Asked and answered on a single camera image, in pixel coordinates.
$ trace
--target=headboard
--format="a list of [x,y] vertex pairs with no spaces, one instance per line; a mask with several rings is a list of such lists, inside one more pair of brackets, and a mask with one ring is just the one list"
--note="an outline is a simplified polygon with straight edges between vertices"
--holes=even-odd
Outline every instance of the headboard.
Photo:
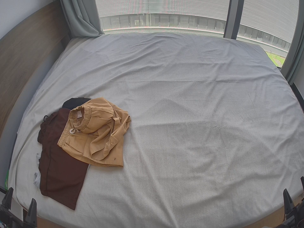
[[[69,28],[60,2],[56,0],[27,17],[0,40],[2,187],[23,112],[46,74],[41,65],[51,54],[58,54],[57,48],[68,33]],[[39,77],[31,82],[34,74]]]

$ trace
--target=gray curtain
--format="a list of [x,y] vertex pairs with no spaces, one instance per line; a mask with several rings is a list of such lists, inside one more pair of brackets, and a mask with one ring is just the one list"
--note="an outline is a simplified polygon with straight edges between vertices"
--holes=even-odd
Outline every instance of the gray curtain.
[[100,27],[95,0],[60,0],[72,37],[97,37],[104,34]]
[[295,33],[293,40],[285,59],[281,73],[288,81],[289,85],[293,84],[293,81],[303,65],[304,60],[304,0],[299,0],[299,13],[298,21],[295,27]]

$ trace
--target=wooden bed frame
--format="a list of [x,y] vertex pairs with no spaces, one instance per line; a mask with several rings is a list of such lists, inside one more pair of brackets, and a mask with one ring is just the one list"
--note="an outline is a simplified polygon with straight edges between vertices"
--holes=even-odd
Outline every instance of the wooden bed frame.
[[[26,18],[0,40],[0,186],[3,174],[10,166],[22,115],[47,73],[47,67],[44,70],[41,68],[51,55],[58,58],[70,40],[68,34],[69,28],[60,2],[56,0]],[[297,197],[295,204],[302,197]],[[283,216],[282,207],[246,228],[277,226]]]

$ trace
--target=pile of clothes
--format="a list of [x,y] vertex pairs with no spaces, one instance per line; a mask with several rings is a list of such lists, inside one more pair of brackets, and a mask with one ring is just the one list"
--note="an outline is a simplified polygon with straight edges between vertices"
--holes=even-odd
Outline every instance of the pile of clothes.
[[89,165],[123,167],[123,135],[131,118],[104,98],[71,98],[43,120],[34,184],[75,210]]

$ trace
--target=brown shorts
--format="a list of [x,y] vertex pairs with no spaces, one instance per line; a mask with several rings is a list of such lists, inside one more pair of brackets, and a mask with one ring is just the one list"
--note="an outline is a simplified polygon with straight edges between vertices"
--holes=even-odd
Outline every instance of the brown shorts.
[[40,191],[42,195],[75,210],[88,164],[71,157],[57,145],[69,113],[70,109],[60,108],[41,124],[41,130],[44,130],[38,139],[42,143]]

